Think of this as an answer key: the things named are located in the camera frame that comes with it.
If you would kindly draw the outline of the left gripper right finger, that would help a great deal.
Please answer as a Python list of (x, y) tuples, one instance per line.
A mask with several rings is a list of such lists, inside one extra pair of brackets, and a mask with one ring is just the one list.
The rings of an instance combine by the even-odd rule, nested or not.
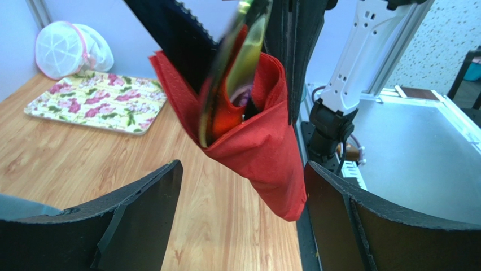
[(402, 207), (309, 161), (307, 206), (323, 270), (479, 270), (480, 226)]

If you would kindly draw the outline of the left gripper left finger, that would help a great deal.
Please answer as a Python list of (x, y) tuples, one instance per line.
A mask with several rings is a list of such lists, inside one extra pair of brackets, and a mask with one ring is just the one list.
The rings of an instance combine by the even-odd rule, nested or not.
[(1, 269), (160, 270), (182, 175), (172, 160), (57, 215), (1, 220)]

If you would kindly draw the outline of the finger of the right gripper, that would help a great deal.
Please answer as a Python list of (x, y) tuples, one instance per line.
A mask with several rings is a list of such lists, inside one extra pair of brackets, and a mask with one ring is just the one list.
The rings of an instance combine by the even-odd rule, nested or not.
[(174, 0), (125, 0), (164, 54), (197, 94), (208, 76), (217, 42), (203, 24)]
[(307, 66), (324, 24), (325, 11), (337, 3), (337, 0), (273, 1), (264, 49), (284, 66), (290, 125), (299, 116)]

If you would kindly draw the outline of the purple iridescent spoon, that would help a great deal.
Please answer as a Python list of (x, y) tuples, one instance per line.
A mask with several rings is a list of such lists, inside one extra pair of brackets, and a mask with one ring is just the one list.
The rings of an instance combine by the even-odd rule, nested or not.
[(201, 90), (199, 143), (203, 148), (244, 121), (272, 4), (238, 4)]

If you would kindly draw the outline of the red paper napkin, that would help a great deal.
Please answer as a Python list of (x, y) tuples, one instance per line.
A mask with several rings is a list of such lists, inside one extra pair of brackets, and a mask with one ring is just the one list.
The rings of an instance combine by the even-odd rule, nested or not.
[(195, 144), (209, 158), (249, 179), (273, 213), (286, 221), (297, 221), (307, 194), (298, 142), (287, 121), (288, 91), (281, 62), (260, 53), (252, 91), (260, 112), (203, 148), (198, 136), (199, 95), (162, 50), (149, 60), (184, 131)]

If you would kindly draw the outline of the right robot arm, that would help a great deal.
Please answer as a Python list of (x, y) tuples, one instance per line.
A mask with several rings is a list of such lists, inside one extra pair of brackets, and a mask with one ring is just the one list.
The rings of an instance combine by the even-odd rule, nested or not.
[[(128, 7), (161, 47), (181, 76), (201, 96), (194, 133), (207, 148), (239, 125), (220, 119), (220, 98), (260, 110), (253, 99), (255, 69), (262, 52), (287, 68), (289, 124), (299, 114), (307, 65), (336, 1), (240, 1), (226, 32), (215, 42), (181, 1), (127, 1)], [(353, 132), (361, 89), (357, 81), (379, 58), (391, 33), (418, 1), (357, 1), (353, 23), (333, 75), (311, 112), (314, 134), (309, 149), (331, 158)]]

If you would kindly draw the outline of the floral placemat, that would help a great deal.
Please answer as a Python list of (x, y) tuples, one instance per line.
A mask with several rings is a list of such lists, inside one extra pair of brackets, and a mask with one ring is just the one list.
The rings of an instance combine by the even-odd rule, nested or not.
[(144, 135), (167, 101), (153, 79), (81, 71), (56, 82), (31, 101), (33, 117)]

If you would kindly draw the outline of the white mesh laundry bag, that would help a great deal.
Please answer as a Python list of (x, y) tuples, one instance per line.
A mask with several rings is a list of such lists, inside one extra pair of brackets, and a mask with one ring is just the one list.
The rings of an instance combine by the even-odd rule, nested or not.
[(38, 69), (54, 80), (82, 69), (107, 72), (115, 62), (107, 41), (96, 30), (67, 21), (55, 21), (39, 32), (34, 56)]

